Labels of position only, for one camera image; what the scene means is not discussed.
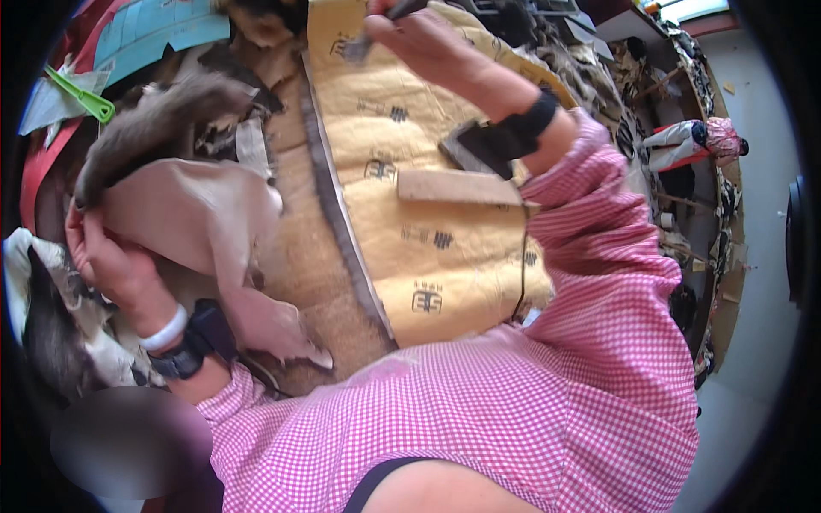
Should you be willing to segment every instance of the floor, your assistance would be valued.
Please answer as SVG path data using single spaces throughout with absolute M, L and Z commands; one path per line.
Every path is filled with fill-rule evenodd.
M 799 157 L 789 112 L 755 41 L 741 30 L 699 39 L 733 125 L 750 142 L 741 158 L 748 264 L 736 330 L 721 369 L 696 394 L 699 451 L 675 512 L 708 511 L 755 449 L 788 376 L 799 312 L 788 300 L 784 256 L 787 187 Z

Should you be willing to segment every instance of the pink gingham shirt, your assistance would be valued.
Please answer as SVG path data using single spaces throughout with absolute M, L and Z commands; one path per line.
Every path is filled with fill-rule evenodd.
M 741 137 L 727 117 L 710 117 L 706 123 L 707 149 L 715 158 L 741 156 Z
M 522 330 L 399 350 L 344 382 L 271 401 L 239 364 L 198 405 L 224 511 L 342 511 L 363 476 L 405 456 L 449 460 L 544 511 L 665 511 L 699 435 L 693 363 L 667 310 L 625 159 L 578 109 L 573 150 L 531 181 L 528 229 L 556 299 Z

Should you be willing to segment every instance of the person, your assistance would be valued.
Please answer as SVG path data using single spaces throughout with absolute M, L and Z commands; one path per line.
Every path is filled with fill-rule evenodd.
M 421 78 L 494 122 L 541 97 L 429 9 L 381 16 L 392 2 L 371 2 L 366 30 Z M 522 196 L 541 204 L 527 229 L 556 288 L 529 327 L 398 350 L 283 401 L 217 356 L 168 380 L 212 429 L 223 510 L 668 510 L 699 441 L 693 362 L 667 307 L 681 271 L 658 254 L 608 141 L 582 110 L 558 108 L 523 158 Z M 108 238 L 100 216 L 71 208 L 71 255 L 149 337 L 176 302 L 150 257 Z
M 646 168 L 653 172 L 665 172 L 707 157 L 715 158 L 716 166 L 724 167 L 750 152 L 750 145 L 738 136 L 727 117 L 662 126 L 639 146 L 640 150 L 650 150 Z

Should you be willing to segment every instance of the hand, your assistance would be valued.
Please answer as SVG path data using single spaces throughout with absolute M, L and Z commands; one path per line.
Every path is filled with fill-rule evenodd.
M 399 20 L 382 16 L 397 0 L 371 0 L 365 32 L 384 44 L 414 73 L 450 90 L 465 77 L 481 72 L 488 57 L 471 48 L 453 28 L 430 9 L 422 9 Z
M 99 209 L 83 214 L 71 201 L 66 218 L 69 253 L 83 280 L 120 307 L 138 336 L 150 337 L 171 321 L 177 301 L 146 250 L 106 235 L 102 214 Z

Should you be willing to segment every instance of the green comb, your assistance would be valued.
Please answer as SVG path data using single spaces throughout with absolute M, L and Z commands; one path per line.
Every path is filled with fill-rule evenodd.
M 57 85 L 62 87 L 68 94 L 77 98 L 77 101 L 89 111 L 89 114 L 96 117 L 101 123 L 108 123 L 114 115 L 114 104 L 105 98 L 86 91 L 74 85 L 65 76 L 58 74 L 51 66 L 46 66 L 46 73 L 52 78 Z

